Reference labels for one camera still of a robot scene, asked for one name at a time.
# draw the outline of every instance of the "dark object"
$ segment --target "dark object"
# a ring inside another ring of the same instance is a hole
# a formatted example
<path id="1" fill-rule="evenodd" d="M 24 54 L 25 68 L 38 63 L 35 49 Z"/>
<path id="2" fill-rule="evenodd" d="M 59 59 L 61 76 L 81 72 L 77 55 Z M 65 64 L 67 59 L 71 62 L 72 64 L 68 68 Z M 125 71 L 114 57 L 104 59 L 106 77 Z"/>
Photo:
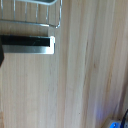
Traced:
<path id="1" fill-rule="evenodd" d="M 127 114 L 128 114 L 128 109 L 127 109 L 127 111 L 126 111 L 126 113 L 125 113 L 125 115 L 124 115 L 124 117 L 123 117 L 123 120 L 122 120 L 122 122 L 121 122 L 120 128 L 124 128 Z"/>
<path id="2" fill-rule="evenodd" d="M 4 53 L 54 54 L 55 37 L 0 35 Z"/>
<path id="3" fill-rule="evenodd" d="M 4 60 L 4 53 L 3 53 L 3 48 L 0 40 L 0 67 L 2 65 L 3 60 Z"/>
<path id="4" fill-rule="evenodd" d="M 1 35 L 2 45 L 19 45 L 19 46 L 47 46 L 50 47 L 49 38 L 27 37 L 27 36 L 10 36 Z"/>

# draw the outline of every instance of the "black strip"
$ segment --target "black strip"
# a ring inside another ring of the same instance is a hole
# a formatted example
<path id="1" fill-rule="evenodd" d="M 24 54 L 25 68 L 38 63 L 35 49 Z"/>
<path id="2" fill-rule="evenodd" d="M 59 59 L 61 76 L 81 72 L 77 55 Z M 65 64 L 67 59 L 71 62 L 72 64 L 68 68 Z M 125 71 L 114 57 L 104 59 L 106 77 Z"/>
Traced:
<path id="1" fill-rule="evenodd" d="M 3 48 L 0 40 L 0 67 L 2 65 L 3 60 L 4 60 L 4 53 L 3 53 Z"/>
<path id="2" fill-rule="evenodd" d="M 128 114 L 128 109 L 127 109 L 127 111 L 126 111 L 126 113 L 125 113 L 125 115 L 124 115 L 124 117 L 123 117 L 123 120 L 122 120 L 122 122 L 121 122 L 120 128 L 124 128 L 127 114 Z"/>
<path id="3" fill-rule="evenodd" d="M 47 46 L 50 47 L 50 38 L 25 37 L 1 35 L 2 45 L 21 45 L 21 46 Z"/>

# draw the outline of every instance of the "black bar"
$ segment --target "black bar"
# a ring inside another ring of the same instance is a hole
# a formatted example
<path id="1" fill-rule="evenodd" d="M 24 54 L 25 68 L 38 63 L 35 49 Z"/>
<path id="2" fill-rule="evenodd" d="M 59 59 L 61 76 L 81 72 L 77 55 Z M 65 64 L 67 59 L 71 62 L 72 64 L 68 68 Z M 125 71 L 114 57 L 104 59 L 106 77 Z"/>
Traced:
<path id="1" fill-rule="evenodd" d="M 47 46 L 50 47 L 50 38 L 1 35 L 2 45 L 20 46 Z"/>

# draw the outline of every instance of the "wood grain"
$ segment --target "wood grain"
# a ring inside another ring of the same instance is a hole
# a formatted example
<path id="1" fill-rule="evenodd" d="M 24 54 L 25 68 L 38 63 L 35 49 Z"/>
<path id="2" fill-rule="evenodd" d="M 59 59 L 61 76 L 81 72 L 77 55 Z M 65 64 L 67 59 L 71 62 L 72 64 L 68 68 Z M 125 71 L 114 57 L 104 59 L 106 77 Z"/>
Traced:
<path id="1" fill-rule="evenodd" d="M 52 17 L 57 10 L 50 10 Z M 54 55 L 5 54 L 4 128 L 101 128 L 108 118 L 122 118 L 128 107 L 127 0 L 63 0 L 57 30 L 0 26 L 0 33 L 56 36 Z"/>

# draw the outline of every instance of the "light wooden board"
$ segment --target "light wooden board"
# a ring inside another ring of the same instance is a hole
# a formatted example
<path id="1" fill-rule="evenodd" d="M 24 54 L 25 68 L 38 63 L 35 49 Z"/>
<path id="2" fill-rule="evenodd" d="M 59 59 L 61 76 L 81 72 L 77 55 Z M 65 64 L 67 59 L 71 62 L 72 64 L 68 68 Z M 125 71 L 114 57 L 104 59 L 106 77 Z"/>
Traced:
<path id="1" fill-rule="evenodd" d="M 22 33 L 14 28 L 0 30 Z M 31 29 L 25 34 L 40 34 Z M 128 1 L 63 0 L 61 28 L 54 32 L 55 55 L 5 54 L 4 128 L 101 128 L 108 118 L 122 118 L 128 108 Z"/>

